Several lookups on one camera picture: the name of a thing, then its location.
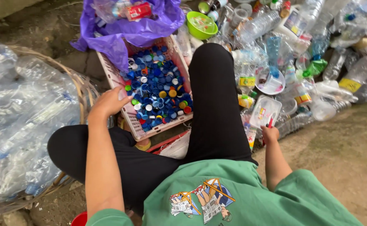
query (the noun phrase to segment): woven basket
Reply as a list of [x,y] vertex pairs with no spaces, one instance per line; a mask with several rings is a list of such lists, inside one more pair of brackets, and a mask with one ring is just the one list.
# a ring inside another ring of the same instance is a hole
[[[70,78],[73,80],[73,82],[76,85],[77,88],[77,95],[79,97],[80,102],[80,124],[86,124],[86,119],[88,116],[88,113],[91,109],[91,106],[95,103],[97,98],[100,96],[98,91],[95,89],[95,87],[90,83],[90,79],[84,75],[81,75],[72,69],[65,67],[64,65],[60,64],[59,62],[55,61],[54,59],[45,56],[43,54],[40,54],[38,52],[35,52],[29,48],[26,47],[19,47],[19,46],[9,46],[18,56],[24,56],[24,55],[32,55],[35,56],[47,64],[51,65],[55,69],[58,69],[60,72],[67,73]],[[42,192],[39,196],[33,197],[31,195],[27,195],[24,193],[24,191],[21,191],[19,193],[19,198],[12,203],[0,203],[0,214],[13,212],[15,210],[24,208],[28,206],[29,204],[33,203],[37,199],[51,194],[58,189],[62,188],[63,186],[69,184],[70,182],[74,181],[72,178],[66,176],[65,173],[61,173],[61,175],[58,177],[57,180],[44,192]]]

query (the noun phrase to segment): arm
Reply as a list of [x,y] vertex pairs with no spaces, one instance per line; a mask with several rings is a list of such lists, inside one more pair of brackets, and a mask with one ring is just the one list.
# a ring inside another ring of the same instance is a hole
[[262,126],[263,137],[266,143],[266,181],[267,188],[274,191],[276,185],[286,178],[292,170],[285,161],[278,144],[279,132],[277,128]]
[[116,114],[132,97],[118,99],[120,88],[105,92],[87,118],[89,141],[86,160],[87,218],[102,209],[125,211],[114,147],[107,128],[107,118]]

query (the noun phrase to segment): white plastic crate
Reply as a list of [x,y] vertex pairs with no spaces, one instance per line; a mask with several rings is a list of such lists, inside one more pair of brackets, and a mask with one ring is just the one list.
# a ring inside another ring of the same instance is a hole
[[[137,53],[138,51],[151,49],[151,46],[140,48],[140,47],[133,46],[132,44],[128,42],[125,42],[125,44],[126,44],[126,48],[128,49],[129,56]],[[192,96],[188,68],[186,66],[185,60],[182,57],[181,51],[179,50],[178,45],[175,42],[175,39],[173,38],[173,36],[170,35],[168,37],[159,38],[154,42],[153,45],[157,45],[158,47],[165,45],[168,47],[168,51],[164,54],[166,56],[166,60],[171,59],[174,62],[174,64],[178,67],[178,69],[181,72],[181,76],[185,78],[185,82],[183,84],[185,91]],[[117,86],[125,87],[125,81],[119,75],[119,70],[114,66],[114,64],[110,62],[110,60],[106,57],[106,55],[100,52],[97,52],[97,55],[98,55],[98,58],[100,59],[101,65],[104,68],[104,71],[108,79],[108,83],[110,84],[110,87],[112,89]],[[126,94],[125,89],[122,89],[122,91],[120,92],[119,98],[121,99],[126,96],[127,94]],[[193,118],[193,112],[191,112],[187,115],[178,116],[175,120],[167,124],[160,124],[158,126],[153,127],[151,130],[145,132],[143,131],[142,126],[139,123],[139,120],[136,118],[136,110],[133,109],[133,105],[131,103],[125,105],[122,108],[122,114],[127,124],[131,128],[132,135],[136,141],[141,141],[151,136],[154,136],[159,132],[166,131],[167,129],[170,129],[174,126],[177,126]]]

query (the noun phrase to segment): concrete floor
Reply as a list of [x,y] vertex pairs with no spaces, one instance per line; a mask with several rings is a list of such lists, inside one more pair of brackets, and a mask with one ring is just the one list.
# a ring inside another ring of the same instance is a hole
[[[195,6],[197,1],[189,2]],[[95,52],[75,51],[69,41],[79,37],[82,4],[46,0],[0,21],[0,42],[30,47],[57,58],[72,69],[89,75],[101,90],[108,89]],[[180,125],[152,138],[154,144],[186,129]],[[311,170],[322,184],[363,224],[367,225],[367,104],[354,105],[334,119],[314,123],[287,136],[280,145],[295,170]],[[265,182],[264,150],[254,158]],[[84,186],[74,183],[46,196],[28,209],[0,217],[0,226],[65,226],[86,209]],[[134,218],[140,225],[140,218]]]

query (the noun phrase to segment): black pants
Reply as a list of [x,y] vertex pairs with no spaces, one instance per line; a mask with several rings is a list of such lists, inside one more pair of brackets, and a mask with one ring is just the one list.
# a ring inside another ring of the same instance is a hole
[[[219,44],[204,44],[189,67],[194,117],[189,149],[183,160],[143,152],[134,147],[130,132],[109,129],[127,206],[143,214],[147,196],[180,165],[205,159],[254,162],[240,117],[230,53]],[[66,126],[48,142],[48,152],[57,167],[85,182],[88,129]]]

